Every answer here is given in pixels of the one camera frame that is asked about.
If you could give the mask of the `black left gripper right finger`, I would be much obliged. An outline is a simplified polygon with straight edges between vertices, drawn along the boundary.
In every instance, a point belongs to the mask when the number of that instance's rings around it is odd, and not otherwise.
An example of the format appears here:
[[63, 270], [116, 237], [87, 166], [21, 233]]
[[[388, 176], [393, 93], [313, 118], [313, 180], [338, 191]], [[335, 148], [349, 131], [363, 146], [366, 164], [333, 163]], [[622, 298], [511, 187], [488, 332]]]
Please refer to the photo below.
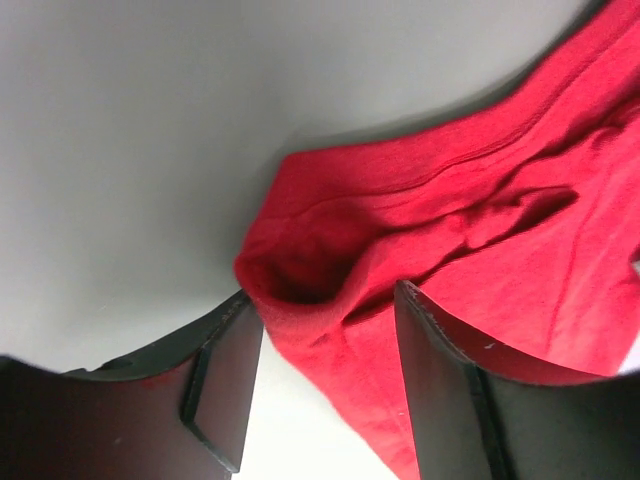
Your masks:
[[635, 479], [639, 376], [601, 377], [518, 351], [410, 282], [395, 321], [424, 479]]

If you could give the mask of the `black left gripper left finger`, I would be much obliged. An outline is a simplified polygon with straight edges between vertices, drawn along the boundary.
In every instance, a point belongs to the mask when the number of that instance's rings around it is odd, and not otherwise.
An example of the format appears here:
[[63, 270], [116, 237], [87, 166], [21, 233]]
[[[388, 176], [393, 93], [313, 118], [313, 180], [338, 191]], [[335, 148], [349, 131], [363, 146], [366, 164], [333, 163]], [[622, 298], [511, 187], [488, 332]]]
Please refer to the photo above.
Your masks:
[[237, 292], [108, 361], [55, 373], [1, 359], [5, 479], [229, 479], [240, 470], [263, 326]]

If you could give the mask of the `red t shirt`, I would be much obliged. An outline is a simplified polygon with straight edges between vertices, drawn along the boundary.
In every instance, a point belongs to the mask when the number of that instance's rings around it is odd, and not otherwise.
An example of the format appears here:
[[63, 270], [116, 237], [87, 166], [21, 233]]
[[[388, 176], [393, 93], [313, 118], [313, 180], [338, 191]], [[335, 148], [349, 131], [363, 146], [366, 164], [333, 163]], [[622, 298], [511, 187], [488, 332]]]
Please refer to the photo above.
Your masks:
[[639, 5], [611, 1], [497, 105], [287, 157], [234, 271], [281, 355], [415, 479], [395, 283], [610, 376], [639, 332], [638, 256]]

